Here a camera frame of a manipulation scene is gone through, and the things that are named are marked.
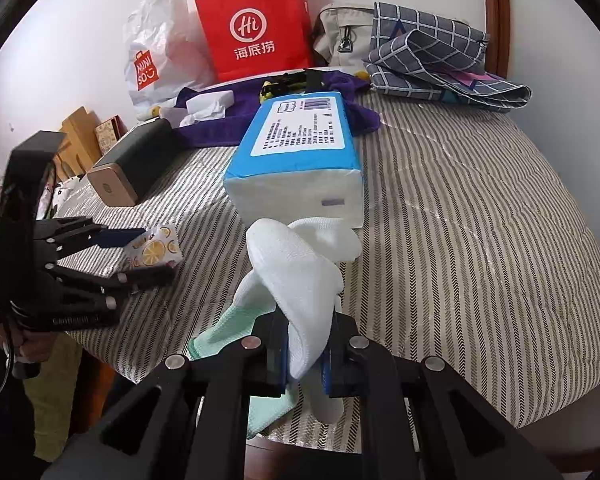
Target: purple towel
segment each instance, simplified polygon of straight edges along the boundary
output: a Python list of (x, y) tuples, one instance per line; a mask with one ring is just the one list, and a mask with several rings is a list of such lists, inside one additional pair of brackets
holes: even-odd
[[(176, 128), (175, 131), (190, 148), (211, 148), (213, 146), (237, 146), (254, 115), (260, 108), (260, 89), (271, 77), (247, 79), (229, 83), (221, 87), (196, 92), (183, 88), (178, 94), (177, 108), (186, 108), (187, 101), (199, 94), (234, 91), (234, 105), (227, 109), (224, 119), (200, 121), (199, 123)], [(373, 111), (353, 102), (356, 91), (366, 89), (369, 83), (339, 70), (324, 72), (324, 91), (340, 92), (347, 108), (347, 120), (354, 136), (369, 134), (380, 127), (380, 117)]]

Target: blue tissue package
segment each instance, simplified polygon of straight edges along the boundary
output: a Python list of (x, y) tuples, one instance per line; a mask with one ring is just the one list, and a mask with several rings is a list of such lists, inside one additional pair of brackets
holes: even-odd
[(264, 101), (229, 163), (224, 188), (247, 225), (323, 216), (362, 227), (362, 171), (340, 93)]

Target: metal rivet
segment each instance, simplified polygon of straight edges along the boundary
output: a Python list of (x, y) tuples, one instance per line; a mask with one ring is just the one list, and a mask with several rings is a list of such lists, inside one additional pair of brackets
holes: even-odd
[(427, 357), (424, 365), (432, 372), (441, 372), (445, 368), (445, 362), (435, 355)]
[(177, 370), (178, 368), (182, 368), (182, 365), (186, 362), (183, 356), (180, 354), (173, 354), (167, 357), (164, 360), (164, 365), (169, 370)]
[(352, 348), (362, 350), (369, 346), (369, 339), (367, 339), (363, 335), (355, 335), (351, 339), (349, 339), (349, 344)]
[(242, 345), (242, 348), (252, 350), (254, 348), (259, 347), (262, 344), (262, 341), (256, 335), (248, 335), (247, 337), (242, 338), (240, 344)]

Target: person's hand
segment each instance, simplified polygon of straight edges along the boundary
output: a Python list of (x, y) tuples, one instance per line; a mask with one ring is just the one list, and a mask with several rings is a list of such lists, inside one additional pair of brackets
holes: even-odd
[[(51, 351), (56, 342), (58, 334), (56, 332), (29, 332), (20, 330), (15, 324), (10, 323), (11, 339), (14, 348), (22, 357), (31, 363), (42, 363), (51, 357)], [(0, 324), (0, 348), (2, 343), (7, 342), (7, 335), (4, 327)]]

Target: bed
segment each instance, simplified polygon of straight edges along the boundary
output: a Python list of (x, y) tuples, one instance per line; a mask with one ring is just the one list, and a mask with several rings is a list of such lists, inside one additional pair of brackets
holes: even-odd
[[(379, 131), (356, 139), (365, 181), (363, 254), (342, 266), (342, 304), (393, 354), (448, 361), (514, 426), (560, 410), (600, 383), (600, 248), (573, 198), (504, 114), (368, 92)], [(250, 269), (245, 226), (222, 187), (234, 148), (184, 153), (135, 208), (108, 208), (87, 182), (62, 216), (110, 227), (174, 222), (173, 285), (139, 293), (113, 328), (74, 332), (137, 382), (218, 320)], [(121, 250), (62, 261), (108, 275)], [(300, 402), (264, 435), (360, 450), (360, 410), (326, 426)]]

